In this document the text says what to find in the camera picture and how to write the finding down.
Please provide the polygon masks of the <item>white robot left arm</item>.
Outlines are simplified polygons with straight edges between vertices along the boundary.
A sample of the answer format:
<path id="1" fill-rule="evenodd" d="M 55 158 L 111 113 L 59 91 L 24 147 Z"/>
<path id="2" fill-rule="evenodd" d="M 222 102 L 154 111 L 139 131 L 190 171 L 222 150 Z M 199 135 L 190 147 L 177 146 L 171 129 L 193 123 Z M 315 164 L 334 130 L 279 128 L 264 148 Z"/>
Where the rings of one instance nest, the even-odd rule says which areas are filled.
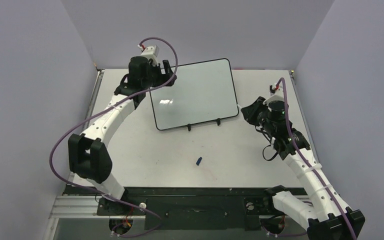
<path id="1" fill-rule="evenodd" d="M 107 146 L 124 120 L 146 97 L 147 90 L 170 87 L 176 78 L 168 60 L 157 63 L 150 57 L 132 57 L 127 74 L 121 78 L 102 113 L 80 134 L 73 133 L 68 139 L 70 171 L 88 180 L 111 200 L 109 208 L 116 215 L 129 210 L 129 201 L 123 197 L 126 189 L 112 174 L 113 161 Z"/>

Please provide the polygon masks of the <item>white whiteboard black frame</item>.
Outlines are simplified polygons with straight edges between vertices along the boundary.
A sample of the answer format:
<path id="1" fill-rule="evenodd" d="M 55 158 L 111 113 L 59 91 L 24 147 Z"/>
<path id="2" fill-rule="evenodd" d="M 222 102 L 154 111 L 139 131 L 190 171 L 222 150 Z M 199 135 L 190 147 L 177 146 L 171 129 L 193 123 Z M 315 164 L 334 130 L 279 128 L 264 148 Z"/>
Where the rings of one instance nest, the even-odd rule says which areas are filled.
<path id="1" fill-rule="evenodd" d="M 220 123 L 239 114 L 230 61 L 213 59 L 180 65 L 173 86 L 150 92 L 159 131 Z"/>

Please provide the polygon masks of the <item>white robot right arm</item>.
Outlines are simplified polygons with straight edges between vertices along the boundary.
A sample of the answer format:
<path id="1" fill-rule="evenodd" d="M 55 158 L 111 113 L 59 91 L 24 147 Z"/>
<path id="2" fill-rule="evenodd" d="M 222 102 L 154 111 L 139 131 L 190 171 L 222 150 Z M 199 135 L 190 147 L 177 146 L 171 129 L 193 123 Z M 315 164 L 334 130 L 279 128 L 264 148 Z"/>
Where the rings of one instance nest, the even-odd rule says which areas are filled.
<path id="1" fill-rule="evenodd" d="M 310 240 L 356 240 L 365 217 L 331 185 L 322 165 L 315 161 L 309 142 L 293 127 L 288 103 L 259 97 L 240 111 L 244 120 L 269 140 L 270 147 L 292 170 L 310 199 L 307 204 L 285 187 L 276 186 L 262 199 L 263 209 L 269 214 L 278 211 L 289 216 Z"/>

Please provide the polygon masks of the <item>blue marker cap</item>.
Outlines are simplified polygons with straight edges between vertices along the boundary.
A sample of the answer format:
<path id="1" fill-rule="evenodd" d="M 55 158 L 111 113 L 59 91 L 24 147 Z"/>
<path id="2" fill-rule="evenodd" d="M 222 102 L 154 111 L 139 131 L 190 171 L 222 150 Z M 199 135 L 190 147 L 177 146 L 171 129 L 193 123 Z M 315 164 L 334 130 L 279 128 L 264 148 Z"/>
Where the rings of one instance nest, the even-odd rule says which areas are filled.
<path id="1" fill-rule="evenodd" d="M 201 163 L 201 161 L 202 161 L 202 159 L 203 159 L 202 157 L 199 157 L 195 164 L 196 164 L 197 166 L 199 166 L 200 163 Z"/>

